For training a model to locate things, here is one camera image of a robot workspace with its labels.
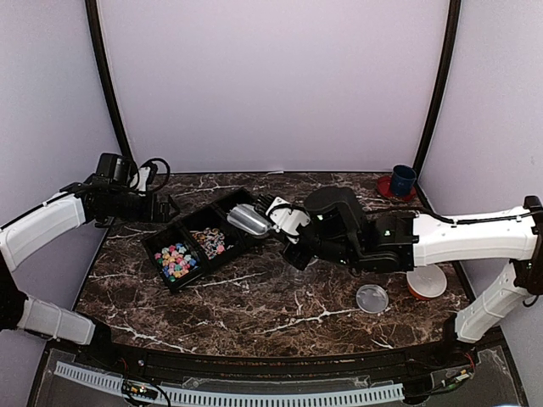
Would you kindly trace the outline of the clear plastic cup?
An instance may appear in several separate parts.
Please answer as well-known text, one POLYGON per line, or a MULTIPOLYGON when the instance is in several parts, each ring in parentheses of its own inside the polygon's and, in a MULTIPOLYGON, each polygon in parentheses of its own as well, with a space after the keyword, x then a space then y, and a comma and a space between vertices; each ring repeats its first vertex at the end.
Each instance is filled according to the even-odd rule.
POLYGON ((314 257, 303 270, 298 270, 290 265, 286 269, 286 275, 290 282, 296 286, 312 284, 316 279, 315 265, 318 258, 314 257))

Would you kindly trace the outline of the metal scoop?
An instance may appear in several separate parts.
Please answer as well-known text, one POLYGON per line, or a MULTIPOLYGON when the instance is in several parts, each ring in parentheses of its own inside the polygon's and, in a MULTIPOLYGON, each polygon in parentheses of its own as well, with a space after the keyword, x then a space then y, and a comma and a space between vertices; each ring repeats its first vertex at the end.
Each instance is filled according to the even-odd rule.
POLYGON ((227 222, 253 237, 265 237, 272 228, 271 223, 248 203, 240 203, 232 208, 227 214, 227 222))

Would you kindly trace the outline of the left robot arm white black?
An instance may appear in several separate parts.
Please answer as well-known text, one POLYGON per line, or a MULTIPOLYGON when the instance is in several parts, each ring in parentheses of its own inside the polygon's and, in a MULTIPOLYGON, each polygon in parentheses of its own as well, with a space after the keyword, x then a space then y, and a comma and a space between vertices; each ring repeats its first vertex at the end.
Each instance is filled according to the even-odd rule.
POLYGON ((42 301, 17 287, 13 274, 39 249, 80 226, 105 227, 114 218, 128 222, 168 223, 179 213, 171 196, 159 198, 167 184, 153 184, 162 158, 141 165, 115 153, 102 153, 96 170, 1 228, 1 328, 21 330, 87 346, 87 357, 102 370, 120 362, 119 349, 99 337, 91 318, 42 301))

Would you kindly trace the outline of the black three-compartment candy tray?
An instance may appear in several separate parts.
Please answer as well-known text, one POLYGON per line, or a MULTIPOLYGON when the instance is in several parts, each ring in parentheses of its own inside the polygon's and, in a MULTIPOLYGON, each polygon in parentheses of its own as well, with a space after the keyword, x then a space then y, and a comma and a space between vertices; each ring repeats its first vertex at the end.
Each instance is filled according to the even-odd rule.
POLYGON ((239 188, 142 240, 171 293, 213 274, 261 243, 227 222, 227 214, 236 205, 254 201, 246 189, 239 188))

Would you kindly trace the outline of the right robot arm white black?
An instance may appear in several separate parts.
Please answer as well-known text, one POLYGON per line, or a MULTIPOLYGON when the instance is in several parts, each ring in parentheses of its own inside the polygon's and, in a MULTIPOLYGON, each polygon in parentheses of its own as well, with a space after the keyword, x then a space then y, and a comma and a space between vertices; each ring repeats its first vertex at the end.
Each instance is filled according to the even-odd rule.
POLYGON ((249 233, 273 233, 284 258, 303 270, 317 257, 357 271, 412 271, 471 259, 507 259, 501 274, 466 309, 452 316, 433 360, 452 367, 496 323, 542 294, 542 205, 536 196, 501 213, 444 217, 410 209, 366 212, 348 187, 323 187, 301 205, 261 195, 249 212, 249 233))

